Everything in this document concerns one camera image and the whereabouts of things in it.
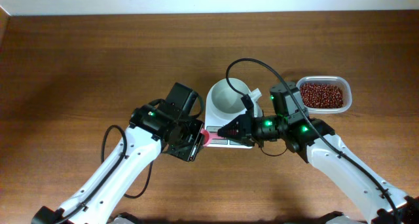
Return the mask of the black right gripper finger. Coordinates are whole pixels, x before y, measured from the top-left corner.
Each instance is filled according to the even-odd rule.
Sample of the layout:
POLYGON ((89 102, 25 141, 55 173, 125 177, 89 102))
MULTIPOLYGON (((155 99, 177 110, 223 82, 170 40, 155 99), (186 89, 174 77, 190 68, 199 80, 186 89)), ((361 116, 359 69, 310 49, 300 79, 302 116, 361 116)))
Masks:
POLYGON ((230 147, 253 147, 254 146, 254 142, 247 138, 244 138, 243 140, 228 139, 227 141, 230 147))
POLYGON ((217 135, 229 140, 241 140, 246 137, 247 115, 238 115, 235 119, 217 131, 217 135))

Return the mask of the pink measuring scoop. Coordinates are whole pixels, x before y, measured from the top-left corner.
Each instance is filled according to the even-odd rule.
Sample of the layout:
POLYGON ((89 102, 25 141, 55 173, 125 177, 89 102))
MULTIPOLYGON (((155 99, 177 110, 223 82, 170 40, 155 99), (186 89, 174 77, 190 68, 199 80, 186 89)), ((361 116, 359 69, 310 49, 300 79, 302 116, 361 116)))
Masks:
POLYGON ((201 135, 203 135, 202 146, 203 147, 227 147, 228 140, 218 136, 217 132, 209 132, 206 129, 201 129, 201 135))

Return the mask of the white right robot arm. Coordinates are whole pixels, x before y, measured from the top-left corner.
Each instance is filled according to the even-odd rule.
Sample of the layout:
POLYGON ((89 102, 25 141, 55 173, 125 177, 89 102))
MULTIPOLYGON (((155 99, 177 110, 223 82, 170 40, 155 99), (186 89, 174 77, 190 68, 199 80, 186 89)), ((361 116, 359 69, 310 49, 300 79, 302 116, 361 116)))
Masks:
POLYGON ((295 83, 273 86, 270 99, 275 114, 256 117, 255 102, 242 96, 247 111, 218 129, 218 136, 250 147, 283 140, 289 151, 332 180, 367 223, 418 222, 418 199, 371 170, 326 122, 310 118, 295 83))

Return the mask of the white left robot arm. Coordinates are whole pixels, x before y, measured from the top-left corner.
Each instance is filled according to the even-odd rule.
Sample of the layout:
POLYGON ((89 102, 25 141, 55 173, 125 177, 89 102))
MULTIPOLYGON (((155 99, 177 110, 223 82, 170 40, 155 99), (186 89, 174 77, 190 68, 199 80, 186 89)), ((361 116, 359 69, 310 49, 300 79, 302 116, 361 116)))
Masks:
POLYGON ((194 161, 204 142, 204 123, 191 114, 196 103, 204 107, 196 91, 175 83, 166 98, 135 109, 127 128, 110 126, 108 132, 121 134, 111 154, 101 157, 100 167, 71 198, 57 210, 43 206, 32 223, 107 223, 138 175, 160 154, 194 161))

